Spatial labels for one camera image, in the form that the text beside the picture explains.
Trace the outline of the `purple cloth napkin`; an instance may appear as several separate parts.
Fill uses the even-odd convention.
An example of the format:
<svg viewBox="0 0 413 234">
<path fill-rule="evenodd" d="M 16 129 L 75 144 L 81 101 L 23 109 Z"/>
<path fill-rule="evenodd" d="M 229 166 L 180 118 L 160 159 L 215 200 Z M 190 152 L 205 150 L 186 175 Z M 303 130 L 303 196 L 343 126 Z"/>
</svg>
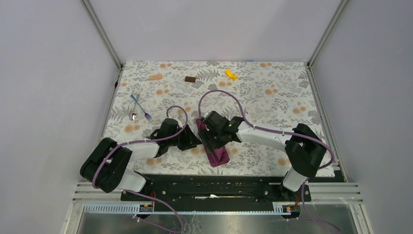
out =
<svg viewBox="0 0 413 234">
<path fill-rule="evenodd" d="M 218 167 L 228 163 L 230 158 L 225 146 L 221 148 L 213 146 L 212 139 L 208 135 L 207 126 L 199 118 L 197 118 L 195 122 L 198 129 L 198 136 L 201 139 L 210 165 L 212 167 Z"/>
</svg>

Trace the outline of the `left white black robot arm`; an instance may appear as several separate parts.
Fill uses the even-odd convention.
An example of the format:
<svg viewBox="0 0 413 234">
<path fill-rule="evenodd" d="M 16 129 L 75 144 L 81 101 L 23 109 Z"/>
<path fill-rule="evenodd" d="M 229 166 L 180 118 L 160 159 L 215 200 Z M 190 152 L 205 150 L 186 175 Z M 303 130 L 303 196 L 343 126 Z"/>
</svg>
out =
<svg viewBox="0 0 413 234">
<path fill-rule="evenodd" d="M 144 140 L 135 144 L 120 146 L 110 137 L 102 139 L 80 168 L 80 175 L 94 183 L 106 193 L 115 189 L 132 190 L 139 200 L 146 200 L 151 194 L 150 185 L 138 172 L 130 172 L 127 166 L 141 158 L 157 158 L 170 147 L 186 151 L 202 142 L 188 125 L 166 118 L 160 128 Z"/>
</svg>

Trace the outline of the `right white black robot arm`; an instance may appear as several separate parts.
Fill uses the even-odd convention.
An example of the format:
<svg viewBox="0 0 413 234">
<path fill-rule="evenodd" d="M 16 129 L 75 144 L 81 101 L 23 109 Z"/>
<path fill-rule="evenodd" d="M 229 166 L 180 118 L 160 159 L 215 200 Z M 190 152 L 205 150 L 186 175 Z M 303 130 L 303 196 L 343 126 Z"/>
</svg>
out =
<svg viewBox="0 0 413 234">
<path fill-rule="evenodd" d="M 327 146 L 301 123 L 291 130 L 282 131 L 253 125 L 243 117 L 229 120 L 212 111 L 206 117 L 196 119 L 196 125 L 207 154 L 217 159 L 226 156 L 224 147 L 233 141 L 256 143 L 285 152 L 291 169 L 284 176 L 279 193 L 287 201 L 293 200 L 302 184 L 317 174 L 327 152 Z"/>
</svg>

